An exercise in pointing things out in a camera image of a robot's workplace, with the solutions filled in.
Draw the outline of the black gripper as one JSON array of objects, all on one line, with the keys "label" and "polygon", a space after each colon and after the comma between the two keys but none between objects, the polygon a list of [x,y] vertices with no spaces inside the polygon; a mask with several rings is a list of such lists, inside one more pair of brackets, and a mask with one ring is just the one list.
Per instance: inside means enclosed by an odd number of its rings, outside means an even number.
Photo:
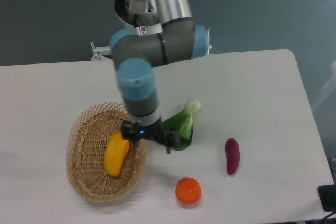
[{"label": "black gripper", "polygon": [[121,134],[124,140],[129,140],[135,148],[139,147],[139,140],[151,140],[166,147],[169,154],[171,149],[180,146],[180,136],[176,129],[163,130],[162,120],[158,118],[153,124],[142,125],[140,121],[124,120],[121,124]]}]

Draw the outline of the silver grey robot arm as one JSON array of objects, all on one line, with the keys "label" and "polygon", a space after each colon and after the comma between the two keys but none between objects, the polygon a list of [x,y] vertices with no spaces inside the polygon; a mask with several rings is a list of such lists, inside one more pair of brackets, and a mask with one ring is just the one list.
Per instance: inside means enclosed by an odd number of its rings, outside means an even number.
[{"label": "silver grey robot arm", "polygon": [[194,113],[184,125],[162,121],[153,68],[202,57],[211,49],[209,29],[194,23],[188,0],[115,0],[115,12],[125,28],[112,35],[108,47],[93,48],[110,55],[128,120],[124,139],[137,145],[152,140],[167,150],[191,144]]}]

